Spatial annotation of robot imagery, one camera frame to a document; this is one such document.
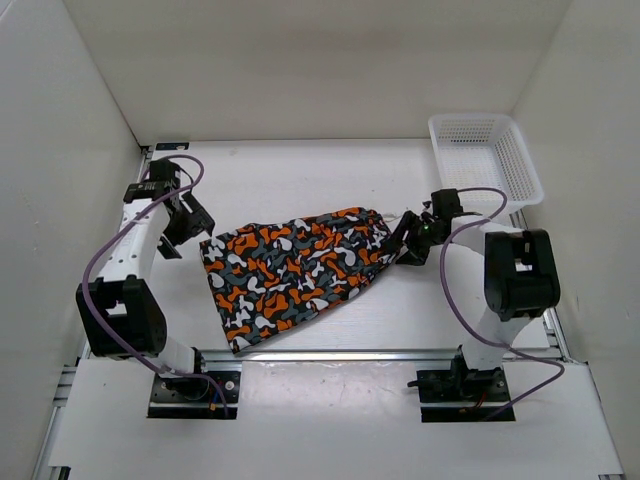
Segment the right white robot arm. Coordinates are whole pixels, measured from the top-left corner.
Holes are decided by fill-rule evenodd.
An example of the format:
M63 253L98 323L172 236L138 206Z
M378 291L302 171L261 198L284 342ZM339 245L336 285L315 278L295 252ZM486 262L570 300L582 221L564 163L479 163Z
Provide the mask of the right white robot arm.
M485 217L466 212L460 195L494 193L500 197L496 211ZM542 229L523 230L493 221L507 206L507 196L495 187L441 189L431 194L417 215L407 211L383 251L398 253L396 262L411 266L426 263L434 246L439 254L440 283L449 307L468 338L459 348L460 368L449 375L449 387L460 399L470 400L486 384L483 372L499 369L513 342L528 323L556 306L560 285L549 234ZM464 318L452 296L446 276L448 249L463 246L483 257L486 307L476 325Z

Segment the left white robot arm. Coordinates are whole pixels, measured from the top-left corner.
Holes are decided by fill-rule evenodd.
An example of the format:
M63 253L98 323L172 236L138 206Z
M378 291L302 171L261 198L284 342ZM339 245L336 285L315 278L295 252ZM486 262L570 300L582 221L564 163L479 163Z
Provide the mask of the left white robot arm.
M135 359L159 376L175 377L177 391L198 400L210 386L202 356L169 336L148 284L155 257L178 259L178 246L214 230L214 219L193 194L202 178L182 184L181 158L150 162L141 180L127 187L119 230L85 267L76 303L95 356Z

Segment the orange camouflage shorts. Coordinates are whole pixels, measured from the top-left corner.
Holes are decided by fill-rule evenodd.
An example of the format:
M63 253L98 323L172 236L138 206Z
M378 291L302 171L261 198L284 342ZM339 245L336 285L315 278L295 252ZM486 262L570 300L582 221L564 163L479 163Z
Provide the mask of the orange camouflage shorts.
M249 223L199 245L230 350L238 354L362 293L399 253L375 210Z

